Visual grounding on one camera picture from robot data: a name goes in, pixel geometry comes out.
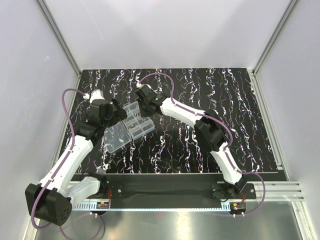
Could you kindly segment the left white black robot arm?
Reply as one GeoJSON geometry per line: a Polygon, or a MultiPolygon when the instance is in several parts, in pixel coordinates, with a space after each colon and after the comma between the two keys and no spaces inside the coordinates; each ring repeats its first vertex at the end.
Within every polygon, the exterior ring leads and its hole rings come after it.
{"type": "Polygon", "coordinates": [[[36,224],[36,219],[62,226],[76,205],[106,189],[105,178],[98,174],[86,176],[74,185],[70,182],[82,161],[102,139],[106,128],[126,119],[127,113],[115,98],[105,99],[101,90],[81,95],[89,101],[86,119],[76,127],[69,126],[71,140],[62,155],[38,184],[31,183],[25,189],[31,223],[38,230],[41,226],[36,224]]]}

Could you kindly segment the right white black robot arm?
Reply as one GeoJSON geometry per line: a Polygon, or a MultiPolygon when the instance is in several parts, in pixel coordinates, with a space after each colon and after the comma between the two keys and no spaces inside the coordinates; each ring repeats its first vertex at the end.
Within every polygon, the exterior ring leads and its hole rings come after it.
{"type": "Polygon", "coordinates": [[[137,83],[137,101],[141,115],[150,117],[154,114],[174,118],[194,130],[199,148],[210,153],[217,162],[231,197],[239,195],[246,186],[246,179],[239,170],[229,149],[231,132],[218,119],[214,111],[199,110],[187,106],[165,93],[156,93],[148,84],[137,83]]]}

